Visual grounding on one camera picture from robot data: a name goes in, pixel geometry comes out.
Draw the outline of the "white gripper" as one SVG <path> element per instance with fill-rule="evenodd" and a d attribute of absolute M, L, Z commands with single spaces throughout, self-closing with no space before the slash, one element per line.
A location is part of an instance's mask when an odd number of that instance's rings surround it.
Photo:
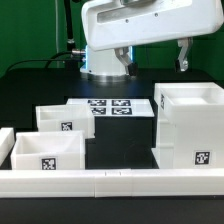
<path fill-rule="evenodd" d="M 126 73 L 136 76 L 138 66 L 128 46 L 179 39 L 175 69 L 185 72 L 192 37 L 216 32 L 224 24 L 224 10 L 221 0 L 90 0 L 83 5 L 81 18 L 89 47 L 116 48 Z"/>

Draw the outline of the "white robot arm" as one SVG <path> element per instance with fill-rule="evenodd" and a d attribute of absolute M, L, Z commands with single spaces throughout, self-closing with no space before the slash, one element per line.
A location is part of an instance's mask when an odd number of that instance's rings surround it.
<path fill-rule="evenodd" d="M 86 69 L 93 75 L 134 75 L 132 46 L 176 40 L 175 68 L 188 69 L 195 36 L 216 32 L 224 23 L 221 0 L 89 0 L 81 18 L 87 42 Z"/>

